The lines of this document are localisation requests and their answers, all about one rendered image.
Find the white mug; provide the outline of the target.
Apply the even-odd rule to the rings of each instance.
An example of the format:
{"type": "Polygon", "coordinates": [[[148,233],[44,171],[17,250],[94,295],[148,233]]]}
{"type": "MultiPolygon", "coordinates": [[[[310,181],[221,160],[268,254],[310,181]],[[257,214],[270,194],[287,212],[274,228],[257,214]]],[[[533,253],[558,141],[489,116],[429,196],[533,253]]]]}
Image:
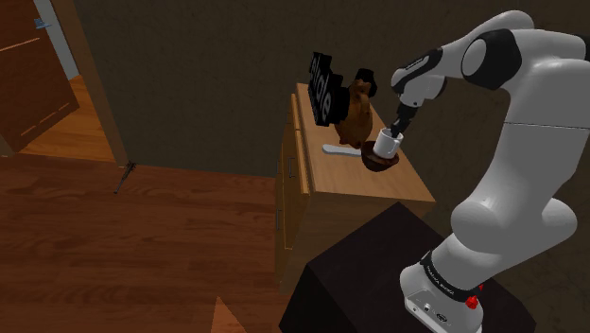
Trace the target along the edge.
{"type": "Polygon", "coordinates": [[[376,137],[373,153],[383,159],[392,159],[401,146],[403,139],[404,135],[401,132],[393,135],[390,128],[383,128],[376,137]]]}

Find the brown animal figure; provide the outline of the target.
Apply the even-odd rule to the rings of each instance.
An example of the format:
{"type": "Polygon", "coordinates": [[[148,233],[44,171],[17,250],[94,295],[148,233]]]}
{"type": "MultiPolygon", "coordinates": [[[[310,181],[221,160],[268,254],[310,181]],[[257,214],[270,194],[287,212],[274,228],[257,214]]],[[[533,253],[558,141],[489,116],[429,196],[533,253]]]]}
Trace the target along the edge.
{"type": "Polygon", "coordinates": [[[349,109],[344,120],[335,125],[341,145],[350,145],[360,149],[373,129],[373,114],[369,92],[370,82],[355,79],[349,86],[349,109]]]}

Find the dark brown bowl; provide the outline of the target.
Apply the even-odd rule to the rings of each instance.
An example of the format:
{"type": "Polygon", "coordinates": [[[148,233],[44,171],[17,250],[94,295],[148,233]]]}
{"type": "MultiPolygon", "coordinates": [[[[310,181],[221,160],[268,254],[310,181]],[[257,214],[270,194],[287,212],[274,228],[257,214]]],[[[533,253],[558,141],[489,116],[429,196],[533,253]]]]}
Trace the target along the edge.
{"type": "Polygon", "coordinates": [[[373,172],[381,172],[396,165],[399,162],[400,158],[398,153],[396,153],[390,159],[379,157],[373,151],[374,144],[374,141],[366,141],[361,147],[361,160],[363,165],[368,170],[373,172]]]}

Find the white flat utensil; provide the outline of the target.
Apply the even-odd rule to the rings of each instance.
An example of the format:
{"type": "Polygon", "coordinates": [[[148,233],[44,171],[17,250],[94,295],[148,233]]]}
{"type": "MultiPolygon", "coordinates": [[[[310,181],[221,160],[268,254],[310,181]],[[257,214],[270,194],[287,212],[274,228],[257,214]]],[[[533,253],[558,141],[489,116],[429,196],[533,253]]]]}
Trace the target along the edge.
{"type": "Polygon", "coordinates": [[[334,146],[334,145],[324,144],[322,146],[321,150],[326,154],[332,154],[332,155],[343,155],[343,156],[351,156],[351,157],[360,157],[361,156],[360,149],[354,149],[354,148],[349,148],[349,147],[344,147],[344,146],[334,146]]]}

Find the black letter sign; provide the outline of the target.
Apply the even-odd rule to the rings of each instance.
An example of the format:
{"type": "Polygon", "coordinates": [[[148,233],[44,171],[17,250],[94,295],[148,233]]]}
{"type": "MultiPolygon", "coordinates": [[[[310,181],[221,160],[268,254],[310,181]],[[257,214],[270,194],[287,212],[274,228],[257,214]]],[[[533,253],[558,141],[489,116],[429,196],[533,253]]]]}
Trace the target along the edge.
{"type": "Polygon", "coordinates": [[[343,76],[331,69],[332,57],[314,52],[309,66],[308,94],[315,123],[328,127],[344,121],[353,110],[369,105],[376,93],[374,71],[359,68],[354,80],[343,86],[343,76]]]}

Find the wooden chest of drawers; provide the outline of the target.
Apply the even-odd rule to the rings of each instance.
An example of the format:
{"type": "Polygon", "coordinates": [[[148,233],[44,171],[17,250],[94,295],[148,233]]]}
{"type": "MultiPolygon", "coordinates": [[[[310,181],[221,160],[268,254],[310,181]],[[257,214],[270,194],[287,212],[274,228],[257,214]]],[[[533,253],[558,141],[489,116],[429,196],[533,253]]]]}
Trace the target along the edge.
{"type": "Polygon", "coordinates": [[[292,293],[310,260],[393,204],[417,217],[435,205],[406,155],[372,172],[358,156],[324,152],[326,144],[337,145],[338,135],[316,125],[308,88],[299,83],[276,164],[275,281],[283,295],[292,293]]]}

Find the dark robot stand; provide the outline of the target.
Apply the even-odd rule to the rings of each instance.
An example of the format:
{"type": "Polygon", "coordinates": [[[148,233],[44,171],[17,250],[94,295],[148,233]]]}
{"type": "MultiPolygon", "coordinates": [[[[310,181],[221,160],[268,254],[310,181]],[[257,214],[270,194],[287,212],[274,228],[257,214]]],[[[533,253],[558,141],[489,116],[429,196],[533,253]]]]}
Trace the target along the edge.
{"type": "Polygon", "coordinates": [[[401,203],[311,259],[279,323],[282,333],[467,333],[426,292],[406,299],[399,275],[442,237],[401,203]]]}

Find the black door stopper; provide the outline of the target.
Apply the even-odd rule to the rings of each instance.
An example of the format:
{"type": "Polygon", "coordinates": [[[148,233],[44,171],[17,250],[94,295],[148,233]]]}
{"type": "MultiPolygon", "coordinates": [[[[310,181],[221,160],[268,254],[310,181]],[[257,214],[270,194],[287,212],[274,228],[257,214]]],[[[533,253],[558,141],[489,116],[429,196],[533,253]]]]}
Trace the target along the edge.
{"type": "Polygon", "coordinates": [[[128,177],[130,176],[130,174],[136,169],[136,164],[132,161],[128,161],[125,165],[125,171],[121,177],[120,182],[118,183],[116,189],[114,190],[114,194],[117,194],[121,188],[121,186],[123,185],[123,183],[128,179],[128,177]]]}

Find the brown wooden door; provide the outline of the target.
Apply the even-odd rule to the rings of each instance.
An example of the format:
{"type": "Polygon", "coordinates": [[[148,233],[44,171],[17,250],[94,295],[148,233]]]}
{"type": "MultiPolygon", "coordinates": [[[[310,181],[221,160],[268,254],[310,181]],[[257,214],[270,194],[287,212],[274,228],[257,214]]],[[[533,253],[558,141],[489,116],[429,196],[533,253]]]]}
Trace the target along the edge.
{"type": "Polygon", "coordinates": [[[79,108],[33,0],[0,0],[0,156],[79,108]]]}

